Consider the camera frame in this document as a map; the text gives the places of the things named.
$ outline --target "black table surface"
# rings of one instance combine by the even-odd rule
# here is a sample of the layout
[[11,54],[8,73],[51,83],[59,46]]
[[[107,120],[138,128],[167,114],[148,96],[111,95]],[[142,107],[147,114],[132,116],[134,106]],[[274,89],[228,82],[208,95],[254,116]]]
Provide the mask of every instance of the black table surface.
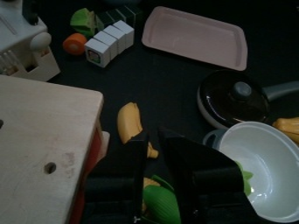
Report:
[[[287,0],[144,0],[139,7],[144,19],[155,6],[162,5],[238,25],[247,39],[244,73],[262,87],[268,87],[299,80],[299,14],[295,4]],[[146,47],[142,43],[143,24],[135,28],[134,46],[106,68],[95,66],[84,55],[72,56],[61,48],[64,39],[75,32],[71,16],[82,8],[106,11],[115,6],[100,0],[41,1],[40,18],[48,26],[51,49],[60,66],[60,74],[49,82],[98,90],[104,95],[100,123],[111,135],[108,150],[122,145],[118,111],[130,102],[139,107],[143,128],[159,151],[159,126],[200,143],[215,128],[199,111],[196,92],[202,80],[222,67]],[[271,101],[270,124],[279,117],[299,116],[298,98],[299,93],[294,93]],[[144,175],[152,174],[168,179],[163,154],[148,160]]]

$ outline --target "yellow object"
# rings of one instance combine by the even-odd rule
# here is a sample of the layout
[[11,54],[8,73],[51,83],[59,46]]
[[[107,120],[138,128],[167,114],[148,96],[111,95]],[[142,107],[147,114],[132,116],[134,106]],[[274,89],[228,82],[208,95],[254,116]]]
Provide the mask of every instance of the yellow object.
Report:
[[299,135],[299,117],[276,119],[274,127],[282,131]]
[[144,188],[147,186],[160,186],[160,184],[155,180],[152,180],[150,178],[144,178]]
[[[119,110],[116,123],[118,133],[124,144],[132,137],[135,137],[143,131],[139,108],[135,103],[130,102]],[[151,143],[148,143],[147,157],[158,158],[158,154],[158,150],[155,150]]]
[[272,126],[279,129],[299,144],[299,117],[279,118]]

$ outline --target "white box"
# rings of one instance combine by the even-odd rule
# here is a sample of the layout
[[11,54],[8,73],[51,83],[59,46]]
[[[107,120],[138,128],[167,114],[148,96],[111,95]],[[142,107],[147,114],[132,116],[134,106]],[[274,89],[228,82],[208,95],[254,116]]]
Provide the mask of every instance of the white box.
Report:
[[135,29],[123,21],[119,20],[114,26],[126,34],[126,48],[135,43]]
[[106,32],[100,31],[94,39],[103,42],[106,45],[108,45],[110,50],[110,60],[112,60],[118,56],[118,40],[112,36],[110,36]]
[[127,49],[127,37],[126,34],[112,25],[110,25],[104,32],[116,38],[118,53],[122,53]]
[[106,67],[110,62],[108,46],[94,38],[86,44],[87,60],[100,67]]

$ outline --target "white container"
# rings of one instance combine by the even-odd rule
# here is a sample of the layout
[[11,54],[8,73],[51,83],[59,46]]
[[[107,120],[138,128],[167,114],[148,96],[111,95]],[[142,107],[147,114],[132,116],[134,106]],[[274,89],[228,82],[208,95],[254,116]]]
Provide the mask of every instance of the white container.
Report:
[[110,50],[110,60],[112,60],[118,56],[118,40],[106,32],[100,31],[94,39],[103,42],[108,46]]
[[119,20],[114,26],[126,34],[126,48],[135,43],[135,29],[123,21]]
[[106,67],[110,62],[110,51],[108,46],[95,40],[94,38],[86,44],[87,60],[98,65]]
[[299,149],[286,134],[262,122],[242,122],[224,133],[219,151],[254,173],[248,200],[258,215],[298,221]]
[[126,34],[112,25],[110,25],[104,32],[116,38],[116,49],[118,54],[120,54],[127,49],[127,37]]

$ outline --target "toy food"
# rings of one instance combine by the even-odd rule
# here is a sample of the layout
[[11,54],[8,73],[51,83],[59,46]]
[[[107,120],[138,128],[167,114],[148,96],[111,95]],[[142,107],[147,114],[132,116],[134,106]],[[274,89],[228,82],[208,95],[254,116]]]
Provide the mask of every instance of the toy food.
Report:
[[[118,133],[123,144],[136,136],[142,131],[140,113],[135,103],[130,102],[118,112]],[[158,158],[158,150],[148,143],[147,157]]]
[[88,40],[86,36],[76,32],[67,37],[61,46],[67,53],[72,55],[82,55],[86,52],[84,45],[87,42]]
[[238,168],[242,171],[243,182],[244,182],[244,193],[248,196],[251,194],[251,185],[248,183],[248,180],[254,177],[254,173],[250,171],[244,171],[240,162],[238,162],[238,161],[235,161],[235,162],[238,164]]
[[95,35],[95,12],[87,8],[78,10],[69,20],[73,30],[91,38]]
[[278,118],[272,126],[299,144],[299,117]]
[[180,224],[180,211],[171,185],[158,176],[144,178],[143,223]]

